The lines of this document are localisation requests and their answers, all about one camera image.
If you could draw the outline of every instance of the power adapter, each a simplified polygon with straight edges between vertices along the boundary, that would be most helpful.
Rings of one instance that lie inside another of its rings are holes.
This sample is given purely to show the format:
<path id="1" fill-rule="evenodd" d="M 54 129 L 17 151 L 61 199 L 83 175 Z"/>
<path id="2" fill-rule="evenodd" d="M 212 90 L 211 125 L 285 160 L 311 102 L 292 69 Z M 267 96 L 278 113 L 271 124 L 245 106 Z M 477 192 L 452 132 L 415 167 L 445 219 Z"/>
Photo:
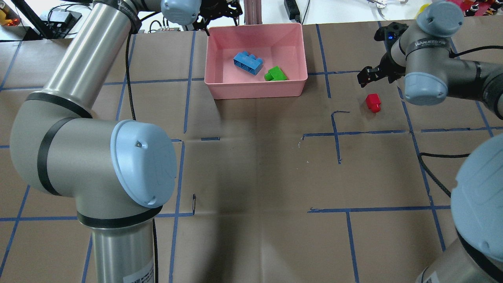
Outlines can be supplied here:
<path id="1" fill-rule="evenodd" d="M 285 0 L 285 9 L 290 20 L 300 23 L 300 11 L 295 0 Z"/>

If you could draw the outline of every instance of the blue tape line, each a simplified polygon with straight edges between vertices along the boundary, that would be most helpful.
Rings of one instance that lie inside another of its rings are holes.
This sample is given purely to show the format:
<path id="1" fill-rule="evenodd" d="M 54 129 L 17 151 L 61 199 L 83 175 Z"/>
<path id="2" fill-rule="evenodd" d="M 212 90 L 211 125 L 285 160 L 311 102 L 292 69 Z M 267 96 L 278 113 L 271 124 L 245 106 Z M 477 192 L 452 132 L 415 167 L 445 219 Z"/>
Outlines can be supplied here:
<path id="1" fill-rule="evenodd" d="M 188 79 L 170 79 L 170 80 L 146 80 L 146 81 L 134 81 L 131 82 L 132 85 L 136 84 L 154 84 L 154 83 L 175 83 L 175 82 L 186 82 Z"/>
<path id="2" fill-rule="evenodd" d="M 348 224 L 349 247 L 351 249 L 351 259 L 353 261 L 355 283 L 360 283 L 360 278 L 358 276 L 358 265 L 356 263 L 355 241 L 353 240 L 353 228 L 351 227 L 351 217 L 349 215 L 349 212 L 346 212 L 346 222 Z"/>
<path id="3" fill-rule="evenodd" d="M 321 40 L 321 33 L 319 31 L 319 25 L 316 24 L 316 32 L 318 33 L 319 48 L 321 50 L 321 59 L 323 60 L 323 71 L 326 73 L 326 60 L 325 60 L 325 50 L 323 49 L 323 41 Z"/>
<path id="4" fill-rule="evenodd" d="M 357 213 L 357 212 L 378 212 L 378 211 L 417 211 L 431 209 L 451 209 L 450 205 L 440 206 L 395 206 L 395 207 L 354 207 L 354 208 L 311 208 L 307 213 Z"/>
<path id="5" fill-rule="evenodd" d="M 190 103 L 190 87 L 192 81 L 192 64 L 194 63 L 194 49 L 196 47 L 196 32 L 192 34 L 192 47 L 190 50 L 190 63 L 189 63 L 189 79 L 187 83 L 187 99 L 185 101 L 185 119 L 184 119 L 184 133 L 187 132 L 187 124 L 189 121 L 189 103 Z"/>
<path id="6" fill-rule="evenodd" d="M 88 276 L 89 260 L 91 259 L 91 251 L 93 249 L 93 237 L 89 238 L 88 252 L 86 254 L 86 262 L 84 263 L 84 271 L 82 272 L 81 283 L 86 283 L 86 278 Z"/>
<path id="7" fill-rule="evenodd" d="M 318 33 L 319 47 L 321 50 L 321 59 L 323 60 L 323 71 L 324 71 L 324 75 L 325 75 L 326 93 L 328 95 L 328 98 L 332 98 L 332 94 L 330 93 L 330 83 L 328 82 L 328 74 L 327 74 L 327 70 L 326 70 L 325 50 L 323 48 L 323 41 L 321 40 L 321 33 L 319 31 L 318 24 L 316 24 L 316 32 Z"/>
<path id="8" fill-rule="evenodd" d="M 21 217 L 19 221 L 57 221 L 77 220 L 77 216 L 45 216 L 45 217 Z"/>
<path id="9" fill-rule="evenodd" d="M 484 111 L 482 110 L 482 106 L 480 106 L 480 102 L 475 101 L 475 103 L 477 104 L 477 108 L 478 108 L 478 112 L 480 113 L 480 116 L 482 116 L 482 120 L 484 120 L 485 128 L 489 132 L 489 135 L 491 137 L 493 137 L 494 134 L 492 133 L 492 129 L 489 126 L 489 122 L 487 121 L 487 118 L 485 117 Z"/>
<path id="10" fill-rule="evenodd" d="M 333 136 L 336 139 L 336 151 L 337 151 L 337 162 L 341 164 L 341 151 L 339 149 L 339 134 L 337 133 L 337 127 L 336 127 L 336 120 L 334 119 L 333 115 L 336 113 L 349 113 L 349 111 L 335 111 L 332 113 L 331 118 L 332 118 L 332 128 L 333 128 Z"/>
<path id="11" fill-rule="evenodd" d="M 193 213 L 161 213 L 155 217 L 158 218 L 175 218 L 175 217 L 191 217 L 194 216 Z"/>
<path id="12" fill-rule="evenodd" d="M 180 212 L 180 198 L 182 194 L 182 178 L 183 178 L 183 169 L 184 169 L 184 161 L 185 161 L 185 142 L 182 142 L 182 153 L 180 154 L 180 168 L 178 171 L 178 194 L 177 194 L 177 206 L 175 208 L 175 214 L 178 215 Z M 173 283 L 173 270 L 175 267 L 175 251 L 177 245 L 177 232 L 178 232 L 178 216 L 175 216 L 175 223 L 173 225 L 173 239 L 171 241 L 171 258 L 170 258 L 170 276 L 169 282 Z"/>
<path id="13" fill-rule="evenodd" d="M 123 82 L 116 82 L 116 83 L 104 83 L 104 86 L 115 86 L 115 85 L 121 85 Z"/>
<path id="14" fill-rule="evenodd" d="M 402 89 L 400 87 L 397 87 L 397 88 L 398 88 L 398 94 L 400 95 L 400 98 L 403 99 Z"/>
<path id="15" fill-rule="evenodd" d="M 404 101 L 402 101 L 402 106 L 403 106 L 403 110 L 405 112 L 405 116 L 407 117 L 407 123 L 409 125 L 410 134 L 412 135 L 412 141 L 414 143 L 415 153 L 416 153 L 416 155 L 419 155 L 419 152 L 420 152 L 419 146 L 417 145 L 417 140 L 415 138 L 414 129 L 412 127 L 412 122 L 410 121 L 410 116 L 409 116 L 409 113 L 407 111 L 407 106 L 405 105 Z M 435 203 L 433 202 L 433 198 L 430 195 L 430 185 L 428 184 L 425 170 L 421 166 L 421 164 L 419 164 L 419 168 L 421 170 L 421 175 L 423 176 L 423 182 L 425 183 L 425 188 L 426 188 L 426 193 L 428 194 L 428 199 L 430 200 L 430 206 L 432 207 L 433 220 L 435 221 L 435 226 L 437 227 L 437 234 L 439 236 L 440 246 L 442 247 L 442 251 L 445 251 L 444 236 L 442 235 L 442 229 L 440 228 L 440 223 L 439 223 L 439 219 L 437 216 L 437 212 L 435 211 Z"/>
<path id="16" fill-rule="evenodd" d="M 131 66 L 131 59 L 133 58 L 134 44 L 136 42 L 136 34 L 133 35 L 133 42 L 131 43 L 131 49 L 129 50 L 129 65 Z M 122 109 L 122 101 L 124 100 L 124 91 L 127 87 L 127 76 L 124 74 L 124 80 L 122 81 L 121 98 L 119 99 L 119 106 L 117 107 L 117 114 L 115 115 L 115 120 L 119 121 L 119 116 Z"/>
<path id="17" fill-rule="evenodd" d="M 12 60 L 11 60 L 11 63 L 9 64 L 9 67 L 7 68 L 7 72 L 5 72 L 5 77 L 4 77 L 4 80 L 2 81 L 2 83 L 0 84 L 0 91 L 4 90 L 4 86 L 5 86 L 5 83 L 7 81 L 7 77 L 9 76 L 9 74 L 11 73 L 11 70 L 12 70 L 12 66 L 14 65 L 14 61 L 16 61 L 16 57 L 18 56 L 18 53 L 19 53 L 19 49 L 21 48 L 21 44 L 23 42 L 20 41 L 18 43 L 18 47 L 16 48 L 16 51 L 14 52 L 14 56 L 12 56 Z"/>
<path id="18" fill-rule="evenodd" d="M 16 88 L 4 88 L 3 91 L 17 91 L 17 90 L 41 90 L 44 87 L 16 87 Z"/>
<path id="19" fill-rule="evenodd" d="M 355 134 L 362 134 L 362 133 L 369 133 L 369 134 L 405 133 L 405 130 L 385 130 L 385 131 L 345 131 L 345 132 L 338 132 L 338 133 L 337 133 L 337 135 L 355 135 Z"/>
<path id="20" fill-rule="evenodd" d="M 452 128 L 452 129 L 425 129 L 421 130 L 421 132 L 446 132 L 446 131 L 485 131 L 487 128 Z"/>
<path id="21" fill-rule="evenodd" d="M 304 140 L 305 137 L 310 137 L 310 136 L 333 136 L 333 132 L 305 133 L 302 135 L 301 140 Z"/>
<path id="22" fill-rule="evenodd" d="M 205 142 L 207 140 L 220 140 L 219 137 L 202 137 L 201 141 Z"/>
<path id="23" fill-rule="evenodd" d="M 12 247 L 12 242 L 14 241 L 14 235 L 18 229 L 19 219 L 21 218 L 21 214 L 23 213 L 23 209 L 25 207 L 26 199 L 28 198 L 28 193 L 30 192 L 30 186 L 26 187 L 25 195 L 23 196 L 23 201 L 21 201 L 21 206 L 19 207 L 18 216 L 16 222 L 14 222 L 14 227 L 12 228 L 11 237 L 9 238 L 9 243 L 7 244 L 7 248 L 5 249 L 4 258 L 2 259 L 2 265 L 0 265 L 0 278 L 2 277 L 2 273 L 4 272 L 5 263 L 7 262 L 7 257 L 9 256 L 9 252 Z"/>
<path id="24" fill-rule="evenodd" d="M 336 72 L 329 72 L 330 73 L 334 73 L 334 74 L 349 74 L 349 73 L 359 73 L 361 71 L 357 71 L 357 70 L 354 70 L 354 71 L 336 71 Z"/>

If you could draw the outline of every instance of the robotic arm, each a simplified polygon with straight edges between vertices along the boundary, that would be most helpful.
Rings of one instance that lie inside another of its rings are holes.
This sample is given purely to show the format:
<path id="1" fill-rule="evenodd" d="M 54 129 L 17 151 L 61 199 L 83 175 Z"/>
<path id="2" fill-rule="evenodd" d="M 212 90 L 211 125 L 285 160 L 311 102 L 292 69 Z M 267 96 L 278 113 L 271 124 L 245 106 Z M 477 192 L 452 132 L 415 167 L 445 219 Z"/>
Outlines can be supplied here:
<path id="1" fill-rule="evenodd" d="M 455 4 L 434 1 L 408 27 L 391 23 L 375 35 L 385 41 L 380 64 L 358 74 L 361 87 L 405 76 L 405 99 L 416 105 L 441 103 L 447 96 L 477 100 L 503 119 L 503 65 L 454 59 L 450 37 L 463 24 Z M 457 239 L 416 283 L 503 282 L 503 135 L 479 146 L 465 161 L 452 192 Z"/>
<path id="2" fill-rule="evenodd" d="M 92 230 L 100 283 L 153 283 L 152 219 L 171 197 L 177 165 L 160 127 L 96 120 L 90 110 L 124 41 L 141 26 L 138 12 L 173 2 L 95 0 L 56 72 L 13 124 L 14 167 L 33 188 L 75 198 L 78 220 Z M 179 18 L 170 20 L 195 22 L 204 7 L 191 3 L 199 6 L 188 15 L 172 9 Z"/>
<path id="3" fill-rule="evenodd" d="M 417 18 L 417 24 L 391 23 L 376 32 L 386 54 L 376 68 L 365 67 L 358 81 L 365 87 L 388 77 L 405 76 L 405 98 L 416 105 L 441 103 L 447 96 L 478 100 L 503 119 L 503 65 L 451 58 L 450 37 L 463 23 L 459 7 L 436 2 Z"/>

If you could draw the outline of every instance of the label sticker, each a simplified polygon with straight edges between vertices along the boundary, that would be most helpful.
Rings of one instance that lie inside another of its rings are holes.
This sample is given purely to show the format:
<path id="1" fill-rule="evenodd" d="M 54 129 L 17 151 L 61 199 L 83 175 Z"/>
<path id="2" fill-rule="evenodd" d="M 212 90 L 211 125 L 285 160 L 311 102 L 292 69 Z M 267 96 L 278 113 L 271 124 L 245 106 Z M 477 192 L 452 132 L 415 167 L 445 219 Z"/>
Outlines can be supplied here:
<path id="1" fill-rule="evenodd" d="M 154 283 L 154 259 L 139 271 L 124 277 L 123 283 Z"/>

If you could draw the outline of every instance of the table surface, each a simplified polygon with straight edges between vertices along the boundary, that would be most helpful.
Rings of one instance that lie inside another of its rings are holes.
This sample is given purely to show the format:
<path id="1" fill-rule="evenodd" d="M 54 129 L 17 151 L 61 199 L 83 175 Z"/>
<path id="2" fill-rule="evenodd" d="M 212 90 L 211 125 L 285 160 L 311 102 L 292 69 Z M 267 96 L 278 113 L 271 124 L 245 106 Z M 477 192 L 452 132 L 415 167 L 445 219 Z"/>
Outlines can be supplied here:
<path id="1" fill-rule="evenodd" d="M 466 19 L 455 48 L 502 45 L 502 29 L 491 28 L 500 19 Z M 378 64 L 385 48 L 373 35 L 387 24 L 304 26 L 309 77 L 293 98 L 213 100 L 204 32 L 132 38 L 137 119 L 166 130 L 179 164 L 175 193 L 156 218 L 161 282 L 413 282 L 454 241 L 449 198 L 416 155 L 469 153 L 503 122 L 473 101 L 411 105 L 402 80 L 360 88 L 356 74 Z M 0 44 L 0 282 L 96 281 L 74 200 L 31 189 L 9 154 L 18 108 L 69 43 Z M 124 52 L 96 118 L 131 118 Z M 503 63 L 500 50 L 463 58 Z M 381 97 L 377 114 L 366 109 L 370 93 Z M 426 162 L 456 186 L 462 160 Z"/>

